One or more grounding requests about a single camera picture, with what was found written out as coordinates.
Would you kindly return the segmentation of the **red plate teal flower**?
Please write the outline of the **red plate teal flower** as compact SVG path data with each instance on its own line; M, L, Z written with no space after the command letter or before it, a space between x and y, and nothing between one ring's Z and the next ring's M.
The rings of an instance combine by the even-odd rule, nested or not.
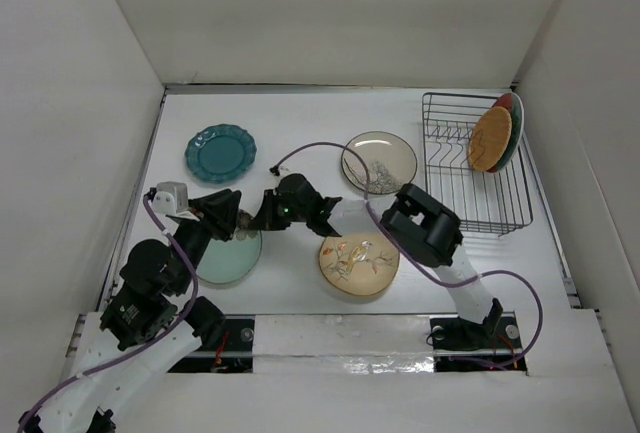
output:
M501 106L509 111L512 128L506 150L497 163L489 169L490 173L500 172L509 164L518 149L520 140L524 133L524 106L517 93L509 92L501 95L494 102L494 106Z

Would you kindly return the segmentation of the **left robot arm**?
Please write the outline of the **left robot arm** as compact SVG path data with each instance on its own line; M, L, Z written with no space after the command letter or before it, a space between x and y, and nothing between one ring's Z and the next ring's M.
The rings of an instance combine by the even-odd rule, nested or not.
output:
M139 242L123 284L74 372L19 420L21 432L114 432L134 404L185 355L222 340L225 316L199 293L196 268L212 240L237 229L241 194L225 189L190 200L161 183L142 204L162 240Z

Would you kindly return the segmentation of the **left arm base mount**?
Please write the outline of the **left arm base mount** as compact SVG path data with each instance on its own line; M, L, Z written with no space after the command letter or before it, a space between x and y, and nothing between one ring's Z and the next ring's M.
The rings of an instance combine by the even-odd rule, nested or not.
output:
M228 317L223 333L213 346L201 347L178 361L169 373L251 373L253 371L253 344L255 317L233 315Z

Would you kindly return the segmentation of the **woven bamboo plate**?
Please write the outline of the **woven bamboo plate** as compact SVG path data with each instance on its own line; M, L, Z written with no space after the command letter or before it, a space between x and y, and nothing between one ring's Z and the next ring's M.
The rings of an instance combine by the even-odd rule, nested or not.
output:
M506 151L512 131L511 114L502 106L487 110L477 121L468 145L468 160L475 170L486 172Z

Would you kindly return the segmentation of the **beige plate bird painting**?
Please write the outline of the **beige plate bird painting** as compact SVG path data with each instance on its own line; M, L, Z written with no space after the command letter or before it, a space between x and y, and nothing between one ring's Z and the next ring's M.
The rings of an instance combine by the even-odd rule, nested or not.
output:
M351 233L326 237L318 264L323 277L338 290L352 296L375 296L396 277L399 250L381 233Z

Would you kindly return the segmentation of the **pale green glass plate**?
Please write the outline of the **pale green glass plate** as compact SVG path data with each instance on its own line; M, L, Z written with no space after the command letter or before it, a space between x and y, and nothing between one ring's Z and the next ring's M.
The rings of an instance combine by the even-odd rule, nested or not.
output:
M203 233L207 248L196 267L201 281L216 286L237 283L258 263L262 251L260 232L236 230L229 241L214 238L206 228Z

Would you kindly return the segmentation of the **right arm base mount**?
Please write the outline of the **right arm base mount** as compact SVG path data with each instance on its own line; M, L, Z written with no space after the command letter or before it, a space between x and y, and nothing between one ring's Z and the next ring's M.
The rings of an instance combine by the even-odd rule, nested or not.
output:
M523 343L513 313L503 314L493 333L455 315L430 317L429 326L425 342L432 347L436 373L496 371L492 363L506 361L507 371L527 371L525 359L514 360Z

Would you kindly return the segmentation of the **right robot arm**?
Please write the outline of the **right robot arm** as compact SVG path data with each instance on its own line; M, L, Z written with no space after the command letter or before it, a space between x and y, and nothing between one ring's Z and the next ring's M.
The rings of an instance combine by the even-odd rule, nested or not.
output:
M243 229L259 231L283 231L293 223L322 237L382 234L448 290L467 342L484 346L497 336L503 308L470 264L461 220L420 187L406 183L397 193L372 200L324 197L304 175L290 174L264 192L256 214L240 221Z

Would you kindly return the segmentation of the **teal scalloped plate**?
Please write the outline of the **teal scalloped plate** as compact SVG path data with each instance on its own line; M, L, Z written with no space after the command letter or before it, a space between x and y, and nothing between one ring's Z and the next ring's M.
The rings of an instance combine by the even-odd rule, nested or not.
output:
M223 184L244 175L257 155L254 137L234 124L217 124L196 133L187 143L187 169L205 183Z

